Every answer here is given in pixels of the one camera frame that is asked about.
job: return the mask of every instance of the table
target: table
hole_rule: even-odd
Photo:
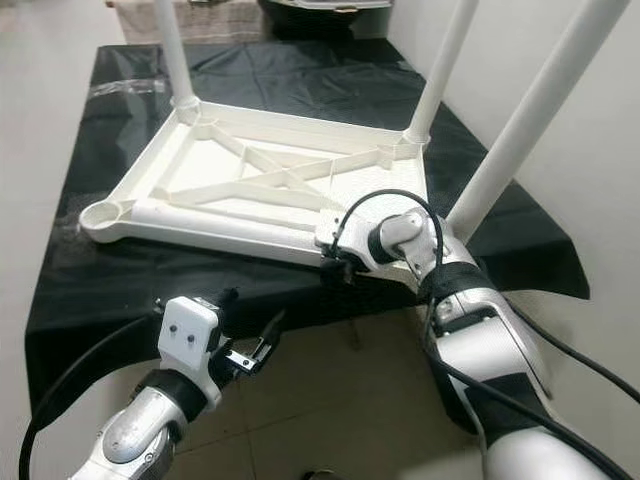
[[[203,100],[387,129],[408,125],[424,85],[385,40],[188,45],[186,54]],[[106,197],[133,164],[169,114],[170,96],[158,46],[98,50],[26,330],[33,406],[83,352],[148,314],[156,298],[237,287],[240,299],[229,312],[237,338],[255,336],[284,307],[287,328],[302,328],[415,303],[406,286],[386,280],[363,277],[345,286],[314,269],[262,259],[137,239],[105,245],[89,240],[78,214]],[[486,150],[444,105],[432,135],[427,187],[444,216]],[[516,183],[469,247],[500,289],[589,296],[571,240]],[[50,406],[47,421],[106,373],[156,357],[158,328],[133,330],[86,364]]]

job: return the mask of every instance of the white wall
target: white wall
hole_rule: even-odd
[[[454,0],[397,0],[389,39],[423,75]],[[481,0],[445,94],[490,147],[549,54],[578,0]],[[640,387],[640,4],[623,18],[518,180],[573,238],[592,299],[528,292],[517,299],[580,350]],[[603,381],[550,355],[559,411],[640,476],[640,409]]]
[[[101,0],[18,0],[13,9],[0,8],[2,480],[17,478],[19,442],[30,417],[24,328],[96,47],[122,42],[115,11]],[[67,478],[89,452],[96,427],[121,405],[136,377],[105,378],[44,431],[32,478]]]

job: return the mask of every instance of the floor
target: floor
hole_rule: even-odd
[[[95,48],[122,43],[101,0],[0,3],[0,479],[29,419],[23,338]],[[444,415],[405,313],[287,333],[270,364],[192,426],[168,478],[480,478],[473,439]],[[67,478],[149,365],[110,375],[39,436],[32,478]]]

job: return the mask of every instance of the black cable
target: black cable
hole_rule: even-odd
[[[340,236],[344,231],[344,227],[347,224],[347,221],[349,220],[351,215],[353,215],[353,212],[355,212],[356,208],[358,208],[367,200],[374,197],[379,197],[380,195],[399,195],[401,197],[410,198],[411,200],[416,202],[418,205],[420,205],[427,212],[427,214],[431,218],[431,221],[433,222],[433,227],[436,232],[436,266],[434,268],[434,275],[437,277],[438,272],[442,267],[442,258],[444,256],[443,254],[444,239],[442,236],[442,226],[440,225],[438,214],[436,213],[435,209],[431,205],[429,205],[427,201],[422,197],[416,195],[415,193],[408,192],[406,190],[400,190],[398,188],[385,188],[382,190],[376,190],[375,192],[368,193],[365,196],[356,200],[356,202],[353,205],[351,205],[351,207],[349,207],[347,212],[344,214],[344,217],[342,217],[342,221],[338,226],[338,231],[336,232],[333,239],[333,243],[331,244],[331,249],[330,249],[331,254],[334,256],[334,258],[337,256],[338,240],[340,240]]]
[[[64,373],[60,375],[60,377],[58,377],[58,379],[49,388],[49,390],[47,390],[47,392],[38,403],[38,406],[36,407],[31,417],[31,421],[29,422],[29,426],[27,427],[27,431],[25,432],[22,439],[22,445],[20,447],[20,460],[18,462],[19,480],[29,480],[30,478],[29,470],[31,467],[31,453],[33,451],[33,444],[36,439],[36,434],[40,431],[40,423],[47,411],[47,407],[49,407],[49,405],[55,401],[56,396],[64,390],[69,380],[71,380],[77,373],[78,368],[89,358],[100,352],[103,348],[109,346],[112,341],[118,339],[129,330],[132,330],[142,323],[154,318],[156,318],[155,315],[140,317],[104,337],[98,343],[89,348],[89,350],[87,350],[84,354],[82,354],[80,358],[73,362],[73,364],[69,368],[67,368]]]
[[[633,400],[635,400],[637,403],[640,404],[640,392],[638,392],[638,390],[636,390],[633,386],[631,386],[626,380],[620,378],[618,375],[616,375],[606,367],[600,365],[595,360],[592,360],[586,355],[578,352],[577,350],[574,350],[569,345],[564,343],[562,340],[559,340],[558,338],[554,337],[551,333],[547,332],[540,325],[534,322],[533,319],[529,317],[529,315],[527,315],[520,308],[515,306],[513,302],[511,302],[510,300],[507,300],[507,301],[509,302],[511,309],[522,319],[524,323],[526,323],[531,328],[531,330],[536,332],[538,335],[540,335],[543,339],[545,339],[547,342],[549,342],[551,345],[556,347],[561,352],[567,354],[574,360],[582,363],[583,365],[590,368],[597,374],[609,380],[616,387],[618,387],[620,390],[622,390],[624,393],[629,395]]]
[[[555,420],[540,415],[539,413],[531,410],[522,403],[512,399],[505,395],[500,390],[497,390],[485,383],[479,382],[472,377],[462,373],[460,370],[452,367],[448,363],[442,361],[432,350],[426,349],[427,356],[436,365],[444,369],[447,374],[461,381],[469,388],[474,388],[482,391],[489,398],[501,403],[502,405],[518,412],[519,414],[533,420],[539,425],[543,426],[551,433],[557,435],[567,445],[573,447],[580,452],[591,462],[593,462],[600,470],[612,479],[620,480],[633,480],[633,478],[625,472],[620,466],[618,466],[613,460],[607,457],[604,453],[598,450],[595,446],[575,434],[573,431],[565,427],[564,425],[556,422]]]

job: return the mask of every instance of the black tablecloth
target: black tablecloth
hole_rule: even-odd
[[[424,85],[384,40],[195,45],[186,53],[203,100],[372,127],[406,128]],[[78,227],[79,212],[106,197],[134,163],[169,114],[170,96],[157,46],[98,50],[26,332],[32,405],[82,352],[149,313],[156,298],[238,287],[240,300],[230,312],[237,337],[256,335],[285,306],[288,327],[296,328],[415,301],[395,282],[358,278],[354,286],[337,286],[295,265],[136,239],[91,242]],[[427,187],[444,216],[486,151],[445,106],[432,135]],[[469,246],[501,289],[589,295],[571,240],[515,183]],[[154,357],[157,328],[132,332],[121,348],[88,364],[50,419],[101,375]]]

